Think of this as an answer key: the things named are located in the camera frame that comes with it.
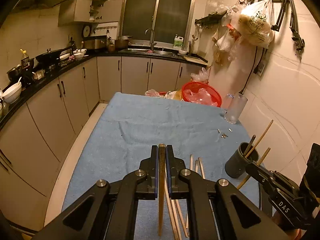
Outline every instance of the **glass cup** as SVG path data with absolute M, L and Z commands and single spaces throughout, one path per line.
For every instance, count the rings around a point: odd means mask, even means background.
M 247 101 L 248 99 L 244 95 L 235 93 L 228 110 L 224 115 L 224 119 L 231 124 L 236 124 Z

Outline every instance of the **window frame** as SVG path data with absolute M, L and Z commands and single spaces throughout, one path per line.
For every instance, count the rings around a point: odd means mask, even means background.
M 122 35 L 123 21 L 124 21 L 124 10 L 125 10 L 126 1 L 127 0 L 123 0 L 123 2 L 122 2 L 119 35 Z M 155 11 L 153 14 L 153 21 L 152 21 L 152 29 L 155 29 L 158 6 L 159 6 L 159 0 L 156 0 L 156 7 L 155 7 Z M 186 27 L 184 40 L 183 40 L 183 48 L 185 48 L 188 45 L 188 40 L 189 40 L 190 30 L 191 30 L 191 21 L 193 18 L 194 8 L 195 8 L 195 0 L 191 0 L 188 20 L 187 20 L 187 27 Z M 153 38 L 153 33 L 151 33 L 149 41 L 148 40 L 132 40 L 132 42 L 138 43 L 138 44 L 143 44 L 143 45 L 150 45 L 152 38 Z M 160 41 L 154 41 L 154 42 L 157 43 L 157 47 L 166 47 L 166 48 L 173 47 L 173 39 L 172 39 L 172 43 L 165 43 L 165 42 L 160 42 Z

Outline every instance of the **cutting board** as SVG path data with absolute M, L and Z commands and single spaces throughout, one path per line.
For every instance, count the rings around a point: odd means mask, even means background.
M 202 64 L 202 65 L 208 65 L 208 63 L 204 62 L 202 59 L 195 59 L 195 58 L 191 58 L 188 56 L 183 56 L 183 58 L 187 61 L 193 62 L 193 63 L 198 63 L 198 64 Z

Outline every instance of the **metal screw cap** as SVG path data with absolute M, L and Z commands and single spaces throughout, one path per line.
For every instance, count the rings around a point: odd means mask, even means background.
M 96 185 L 98 187 L 105 187 L 107 185 L 107 181 L 105 179 L 99 179 L 97 182 L 96 182 Z
M 188 169 L 183 169 L 180 172 L 183 176 L 189 176 L 191 174 L 191 171 Z
M 136 174 L 137 176 L 141 177 L 143 176 L 144 174 L 146 174 L 146 172 L 144 170 L 136 170 L 134 172 L 134 174 Z
M 219 179 L 219 184 L 225 187 L 225 186 L 228 186 L 229 181 L 227 181 L 226 179 Z

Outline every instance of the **red plastic basket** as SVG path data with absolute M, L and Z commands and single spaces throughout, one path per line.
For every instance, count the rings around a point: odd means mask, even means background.
M 187 97 L 185 91 L 190 89 L 193 93 L 198 93 L 200 88 L 205 88 L 207 92 L 211 95 L 214 102 L 217 102 L 217 107 L 221 106 L 222 99 L 217 90 L 215 90 L 212 86 L 207 84 L 203 84 L 201 82 L 189 82 L 183 85 L 181 89 L 182 98 L 186 102 L 190 102 Z

